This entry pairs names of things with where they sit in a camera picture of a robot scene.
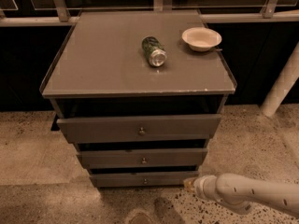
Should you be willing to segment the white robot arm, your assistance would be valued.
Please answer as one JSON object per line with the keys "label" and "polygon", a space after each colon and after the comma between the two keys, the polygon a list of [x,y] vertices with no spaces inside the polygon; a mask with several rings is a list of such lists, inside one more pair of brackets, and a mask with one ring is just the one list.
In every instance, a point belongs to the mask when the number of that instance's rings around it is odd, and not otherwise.
{"label": "white robot arm", "polygon": [[213,201],[239,214],[248,214],[259,203],[299,218],[299,185],[222,174],[190,177],[184,188],[200,199]]}

